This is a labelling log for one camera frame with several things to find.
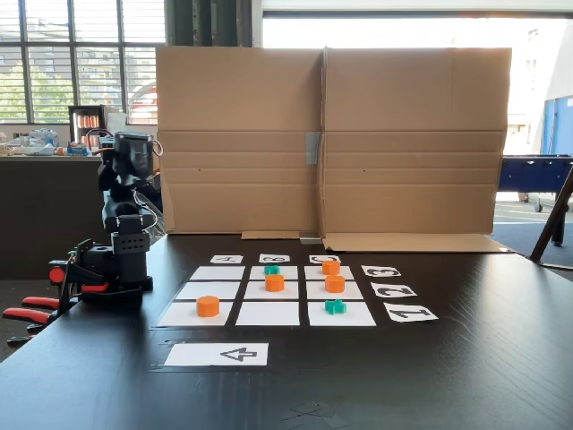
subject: white paper card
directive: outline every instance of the white paper card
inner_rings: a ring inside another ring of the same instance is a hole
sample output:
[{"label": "white paper card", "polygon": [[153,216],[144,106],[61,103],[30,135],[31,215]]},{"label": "white paper card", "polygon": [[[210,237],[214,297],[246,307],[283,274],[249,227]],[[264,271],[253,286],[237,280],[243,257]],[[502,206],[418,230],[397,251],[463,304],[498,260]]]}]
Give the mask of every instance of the white paper card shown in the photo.
[{"label": "white paper card", "polygon": [[[324,280],[327,277],[327,275],[322,274],[322,266],[304,266],[304,276],[308,280]],[[355,278],[348,266],[340,266],[340,276],[345,280]]]},{"label": "white paper card", "polygon": [[386,311],[392,321],[410,323],[413,321],[437,320],[438,317],[426,307],[418,305],[393,305],[384,303]]},{"label": "white paper card", "polygon": [[374,293],[378,297],[393,298],[393,297],[410,297],[417,296],[412,289],[406,285],[390,285],[390,284],[375,284],[371,282]]},{"label": "white paper card", "polygon": [[236,325],[299,325],[298,302],[243,302]]},{"label": "white paper card", "polygon": [[324,302],[308,302],[308,318],[318,326],[373,326],[376,325],[365,302],[346,302],[345,314],[331,315]]},{"label": "white paper card", "polygon": [[244,266],[199,266],[191,280],[241,280]]},{"label": "white paper card", "polygon": [[215,296],[220,300],[233,300],[241,282],[187,282],[175,300],[196,300],[203,296]]},{"label": "white paper card", "polygon": [[366,276],[373,276],[374,278],[387,278],[390,276],[401,276],[400,272],[393,267],[380,267],[380,266],[362,266]]},{"label": "white paper card", "polygon": [[345,281],[342,293],[329,293],[324,280],[309,280],[306,282],[306,296],[309,300],[362,300],[362,293],[355,282]]},{"label": "white paper card", "polygon": [[290,262],[290,257],[288,255],[261,254],[259,262],[263,264],[280,264],[282,262]]},{"label": "white paper card", "polygon": [[337,255],[309,255],[309,259],[312,264],[320,264],[322,262],[340,262],[340,258]]},{"label": "white paper card", "polygon": [[213,255],[211,258],[211,262],[215,264],[238,264],[242,260],[242,255]]},{"label": "white paper card", "polygon": [[268,343],[177,343],[164,366],[266,366]]},{"label": "white paper card", "polygon": [[[296,266],[278,266],[278,274],[283,275],[285,280],[298,280],[298,268]],[[265,266],[253,266],[250,280],[264,280]]]},{"label": "white paper card", "polygon": [[278,292],[267,291],[264,280],[252,280],[247,284],[245,299],[262,298],[266,300],[296,300],[298,298],[298,281],[285,281],[285,289]]},{"label": "white paper card", "polygon": [[158,327],[191,327],[202,325],[225,325],[233,302],[219,302],[217,316],[197,315],[197,302],[174,302],[163,314]]}]

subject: orange cylinder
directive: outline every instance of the orange cylinder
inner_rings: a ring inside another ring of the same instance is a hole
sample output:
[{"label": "orange cylinder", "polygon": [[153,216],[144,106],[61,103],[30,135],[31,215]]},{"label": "orange cylinder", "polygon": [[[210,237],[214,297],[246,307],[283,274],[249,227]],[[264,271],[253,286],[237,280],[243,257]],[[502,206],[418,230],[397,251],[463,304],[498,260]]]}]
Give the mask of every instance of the orange cylinder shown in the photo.
[{"label": "orange cylinder", "polygon": [[338,275],[340,273],[340,262],[322,262],[323,275]]},{"label": "orange cylinder", "polygon": [[217,316],[218,298],[214,296],[204,296],[197,299],[198,316]]},{"label": "orange cylinder", "polygon": [[273,293],[278,293],[285,289],[285,277],[283,275],[265,276],[265,289]]},{"label": "orange cylinder", "polygon": [[327,276],[326,290],[329,293],[344,293],[344,278],[340,275]]}]

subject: table surface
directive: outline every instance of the table surface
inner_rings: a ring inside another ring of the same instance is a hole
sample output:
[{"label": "table surface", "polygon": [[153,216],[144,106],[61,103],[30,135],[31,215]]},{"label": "table surface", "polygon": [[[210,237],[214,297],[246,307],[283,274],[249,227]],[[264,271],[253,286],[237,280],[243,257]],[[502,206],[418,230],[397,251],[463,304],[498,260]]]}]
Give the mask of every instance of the table surface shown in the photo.
[{"label": "table surface", "polygon": [[[261,253],[302,267],[324,250],[239,236],[161,239],[148,258],[155,288],[139,312],[80,303],[0,365],[2,427],[285,429],[283,414],[309,401],[328,403],[354,430],[573,427],[573,284],[517,254],[340,254],[376,327],[309,327],[302,313],[294,328],[153,328],[214,254],[241,254],[250,266]],[[396,267],[402,277],[389,283],[418,297],[393,302],[440,319],[392,322],[361,264]],[[304,301],[302,282],[300,291]],[[269,365],[168,371],[158,364],[178,341],[268,342]]]}]

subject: window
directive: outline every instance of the window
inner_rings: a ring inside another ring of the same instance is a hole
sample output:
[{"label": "window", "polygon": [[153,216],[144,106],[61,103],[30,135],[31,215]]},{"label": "window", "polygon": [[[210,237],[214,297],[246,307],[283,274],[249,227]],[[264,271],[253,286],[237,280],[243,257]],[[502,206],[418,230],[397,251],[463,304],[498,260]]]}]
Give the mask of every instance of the window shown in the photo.
[{"label": "window", "polygon": [[0,0],[0,11],[0,124],[67,123],[74,104],[157,123],[164,0]]}]

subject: cardboard box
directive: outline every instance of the cardboard box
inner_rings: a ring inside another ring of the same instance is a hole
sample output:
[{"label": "cardboard box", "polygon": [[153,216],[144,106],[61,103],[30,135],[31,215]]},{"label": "cardboard box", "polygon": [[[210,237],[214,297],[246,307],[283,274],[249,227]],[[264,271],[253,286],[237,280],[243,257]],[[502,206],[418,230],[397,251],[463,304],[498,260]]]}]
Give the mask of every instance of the cardboard box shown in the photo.
[{"label": "cardboard box", "polygon": [[492,232],[510,50],[326,49],[324,64],[324,245],[499,250],[482,234]]},{"label": "cardboard box", "polygon": [[499,251],[483,234],[510,50],[163,47],[157,59],[170,233],[320,228],[337,251]]},{"label": "cardboard box", "polygon": [[157,59],[167,231],[316,231],[321,51],[162,47]]}]

